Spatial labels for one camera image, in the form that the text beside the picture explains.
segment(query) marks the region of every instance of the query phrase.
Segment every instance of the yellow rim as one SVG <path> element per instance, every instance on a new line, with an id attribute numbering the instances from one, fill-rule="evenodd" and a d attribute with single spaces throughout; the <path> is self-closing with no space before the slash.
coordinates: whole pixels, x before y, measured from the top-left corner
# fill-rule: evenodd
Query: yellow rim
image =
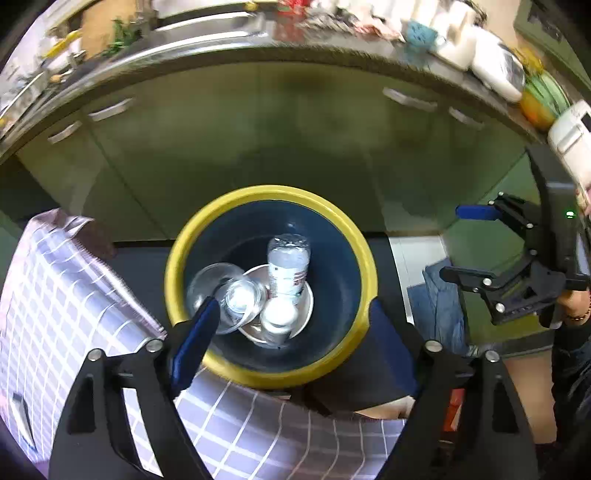
<path id="1" fill-rule="evenodd" d="M 356 225 L 335 205 L 305 190 L 279 185 L 259 185 L 227 193 L 199 210 L 184 226 L 168 256 L 164 275 L 164 297 L 173 325 L 189 319 L 184 306 L 183 270 L 193 243 L 217 217 L 240 205 L 260 200 L 298 203 L 321 214 L 345 236 L 359 265 L 361 297 L 357 315 L 347 335 L 324 357 L 305 367 L 281 373 L 264 373 L 232 364 L 208 350 L 203 364 L 220 377 L 253 388 L 285 388 L 301 385 L 338 367 L 359 345 L 369 328 L 369 302 L 378 294 L 374 258 Z"/>

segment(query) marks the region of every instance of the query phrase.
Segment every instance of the plastic water bottle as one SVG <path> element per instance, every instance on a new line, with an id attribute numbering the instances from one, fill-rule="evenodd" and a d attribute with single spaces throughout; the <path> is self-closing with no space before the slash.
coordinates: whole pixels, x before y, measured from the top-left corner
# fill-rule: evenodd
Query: plastic water bottle
<path id="1" fill-rule="evenodd" d="M 289 297 L 268 300 L 261 312 L 261 332 L 267 344 L 280 346 L 290 337 L 297 308 Z"/>
<path id="2" fill-rule="evenodd" d="M 269 242 L 267 255 L 271 298 L 286 296 L 297 305 L 310 263 L 308 240 L 295 233 L 278 235 Z"/>

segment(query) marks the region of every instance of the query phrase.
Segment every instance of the metal bolt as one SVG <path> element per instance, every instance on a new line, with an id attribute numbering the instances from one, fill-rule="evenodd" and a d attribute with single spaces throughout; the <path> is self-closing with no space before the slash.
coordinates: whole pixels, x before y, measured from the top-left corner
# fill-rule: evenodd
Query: metal bolt
<path id="1" fill-rule="evenodd" d="M 90 360 L 91 362 L 96 362 L 102 356 L 103 350 L 101 350 L 100 348 L 95 348 L 88 352 L 88 360 Z"/>
<path id="2" fill-rule="evenodd" d="M 154 338 L 146 343 L 146 350 L 150 353 L 156 353 L 162 350 L 162 340 L 159 338 Z"/>
<path id="3" fill-rule="evenodd" d="M 428 352 L 438 353 L 443 350 L 443 345 L 441 345 L 437 340 L 427 340 L 425 342 L 425 348 Z"/>
<path id="4" fill-rule="evenodd" d="M 497 363 L 500 359 L 501 356 L 496 353 L 494 350 L 487 350 L 486 353 L 484 354 L 484 358 L 486 358 L 489 362 L 491 363 Z"/>

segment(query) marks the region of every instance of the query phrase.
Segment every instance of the white appliance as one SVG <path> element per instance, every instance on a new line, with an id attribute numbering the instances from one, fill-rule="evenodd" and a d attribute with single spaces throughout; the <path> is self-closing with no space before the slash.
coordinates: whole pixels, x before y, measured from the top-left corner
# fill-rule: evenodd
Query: white appliance
<path id="1" fill-rule="evenodd" d="M 577 202 L 585 211 L 590 205 L 591 108 L 580 100 L 566 110 L 548 132 L 548 143 L 577 183 Z"/>
<path id="2" fill-rule="evenodd" d="M 439 0 L 416 0 L 414 3 L 411 20 L 419 22 L 420 24 L 431 25 L 435 13 L 439 7 Z"/>
<path id="3" fill-rule="evenodd" d="M 476 51 L 470 68 L 487 88 L 508 102 L 519 102 L 525 87 L 523 65 L 499 37 L 483 28 L 473 29 Z"/>
<path id="4" fill-rule="evenodd" d="M 449 12 L 437 14 L 431 25 L 439 33 L 433 54 L 460 70 L 467 70 L 476 53 L 475 20 L 474 9 L 457 0 Z"/>

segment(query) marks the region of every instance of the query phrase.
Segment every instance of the plaid cloth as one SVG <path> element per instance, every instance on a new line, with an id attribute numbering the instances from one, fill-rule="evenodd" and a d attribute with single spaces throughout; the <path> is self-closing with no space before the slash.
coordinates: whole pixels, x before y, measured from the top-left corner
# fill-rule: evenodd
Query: plaid cloth
<path id="1" fill-rule="evenodd" d="M 165 335 L 124 282 L 76 235 L 91 222 L 52 210 L 27 225 L 0 299 L 0 414 L 34 462 L 51 455 L 70 386 L 92 348 L 134 352 Z M 8 408 L 24 397 L 36 448 Z M 160 473 L 135 390 L 125 390 L 143 467 Z M 202 368 L 174 401 L 205 465 L 216 479 L 372 479 L 402 420 L 327 419 L 236 385 Z"/>

